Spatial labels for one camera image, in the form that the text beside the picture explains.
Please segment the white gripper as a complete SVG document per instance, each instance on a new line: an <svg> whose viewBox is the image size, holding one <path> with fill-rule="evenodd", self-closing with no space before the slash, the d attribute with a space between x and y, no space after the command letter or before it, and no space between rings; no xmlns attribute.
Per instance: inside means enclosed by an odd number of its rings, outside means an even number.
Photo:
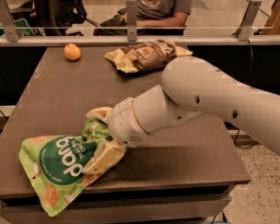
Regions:
<svg viewBox="0 0 280 224"><path fill-rule="evenodd" d="M145 142L145 131L135 119L133 99L128 98L118 103L113 109L105 106L87 113L89 120L101 120L108 124L111 141L103 139L93 156L84 166L86 175L97 175L115 166L126 152L126 147L138 147Z"/></svg>

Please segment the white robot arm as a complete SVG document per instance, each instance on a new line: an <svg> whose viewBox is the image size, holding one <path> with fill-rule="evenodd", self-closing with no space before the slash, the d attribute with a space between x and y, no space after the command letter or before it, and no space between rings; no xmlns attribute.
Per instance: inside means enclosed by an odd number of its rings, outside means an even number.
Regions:
<svg viewBox="0 0 280 224"><path fill-rule="evenodd" d="M167 64L162 83L113 108L87 113L108 126L112 141L103 140L83 172L100 174L116 165L129 147L144 144L154 133L212 114L234 124L280 156L280 96L252 88L194 56Z"/></svg>

